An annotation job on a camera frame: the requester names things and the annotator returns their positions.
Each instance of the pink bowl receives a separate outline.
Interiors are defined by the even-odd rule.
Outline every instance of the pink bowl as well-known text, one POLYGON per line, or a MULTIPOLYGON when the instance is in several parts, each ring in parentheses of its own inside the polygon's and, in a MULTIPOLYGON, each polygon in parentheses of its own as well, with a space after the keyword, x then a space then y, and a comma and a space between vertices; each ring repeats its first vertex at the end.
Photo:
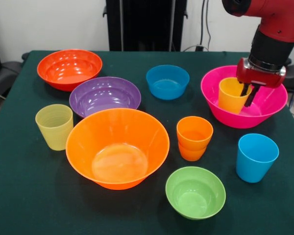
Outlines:
POLYGON ((246 129, 255 127, 286 105, 288 93, 283 85, 276 89, 261 87, 250 107, 243 107, 233 114, 218 107, 219 83, 226 77, 236 77, 236 65, 223 66, 209 71, 201 81, 201 92, 205 96, 213 115, 224 125, 246 129))

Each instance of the magenta bowl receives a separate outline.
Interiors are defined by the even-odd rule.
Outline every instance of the magenta bowl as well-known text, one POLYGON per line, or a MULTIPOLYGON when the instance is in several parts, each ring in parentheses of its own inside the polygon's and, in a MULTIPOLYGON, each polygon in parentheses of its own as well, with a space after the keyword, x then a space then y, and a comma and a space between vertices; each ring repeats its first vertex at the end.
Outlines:
POLYGON ((70 95, 70 107, 80 117, 105 109, 137 109, 141 103, 139 89, 119 77, 97 77, 77 86, 70 95))
POLYGON ((257 126, 284 108, 288 93, 282 84, 275 89, 261 87, 252 105, 243 107, 239 114, 219 108, 219 83, 226 77, 236 77, 236 70, 236 65, 218 67, 206 73, 201 81, 201 92, 217 120, 233 128, 247 129, 257 126))

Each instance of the plastic bowl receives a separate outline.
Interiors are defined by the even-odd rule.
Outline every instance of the plastic bowl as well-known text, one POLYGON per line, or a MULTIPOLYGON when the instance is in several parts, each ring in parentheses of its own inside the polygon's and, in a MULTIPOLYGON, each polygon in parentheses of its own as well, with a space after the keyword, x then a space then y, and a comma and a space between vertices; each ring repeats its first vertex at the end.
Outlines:
POLYGON ((169 136, 153 116, 136 109, 99 111, 79 122, 66 146, 71 166, 109 189, 127 189, 154 173, 169 152, 169 136))
POLYGON ((131 82, 119 77, 98 77, 78 85, 70 95, 73 111, 85 118, 111 108, 137 109, 141 94, 131 82))
POLYGON ((38 75, 52 87, 71 92, 82 82, 95 78, 102 68, 98 55, 87 50, 54 52, 40 61, 38 75))
POLYGON ((147 72, 146 80, 150 92, 155 97, 172 100, 183 95, 190 82, 190 76, 178 66, 159 65, 147 72))
POLYGON ((252 105, 243 107, 239 114, 219 108, 219 83, 226 77, 235 77, 236 70, 235 65, 219 67, 205 74, 201 81, 201 92, 217 120, 233 128, 246 129, 257 126, 283 109, 288 100, 288 93, 282 84, 275 89, 261 87, 252 105))
POLYGON ((187 166, 167 179, 166 195, 171 206, 183 217, 206 219, 217 214, 225 203, 225 188, 212 172, 187 166))

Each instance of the blue cup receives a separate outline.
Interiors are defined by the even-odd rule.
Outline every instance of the blue cup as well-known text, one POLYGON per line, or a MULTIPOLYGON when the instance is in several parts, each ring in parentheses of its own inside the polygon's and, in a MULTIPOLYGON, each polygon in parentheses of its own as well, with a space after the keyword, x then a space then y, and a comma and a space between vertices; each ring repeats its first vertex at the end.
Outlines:
POLYGON ((279 148, 272 139, 260 134, 244 135, 239 140, 236 172, 242 180, 257 183, 278 156, 279 148))
POLYGON ((190 76, 178 66, 159 65, 147 72, 146 80, 150 92, 155 97, 172 100, 183 95, 190 82, 190 76))

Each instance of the green tablecloth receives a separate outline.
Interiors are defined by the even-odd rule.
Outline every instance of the green tablecloth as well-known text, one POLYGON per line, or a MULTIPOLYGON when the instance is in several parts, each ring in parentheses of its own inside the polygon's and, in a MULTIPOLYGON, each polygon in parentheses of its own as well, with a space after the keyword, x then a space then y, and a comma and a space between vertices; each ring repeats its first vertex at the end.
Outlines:
POLYGON ((55 90, 37 75, 39 61, 50 51, 33 51, 0 112, 0 234, 294 234, 294 120, 287 108, 249 130, 218 122, 200 92, 209 70, 236 64, 246 53, 231 52, 98 52, 100 76, 132 81, 142 93, 140 109, 167 129, 171 148, 164 164, 138 186, 112 191, 84 179, 69 165, 64 151, 50 150, 34 117, 42 107, 69 104, 69 93, 55 90), (191 77, 183 96, 174 101, 154 98, 145 82, 148 69, 174 64, 191 77), (201 116, 214 126, 210 145, 197 162, 178 152, 179 119, 201 116), (238 139, 247 133, 272 138, 280 156, 263 181, 248 184, 235 172, 238 139), (167 177, 195 165, 214 172, 224 183, 227 199, 216 216, 190 221, 169 205, 167 177))

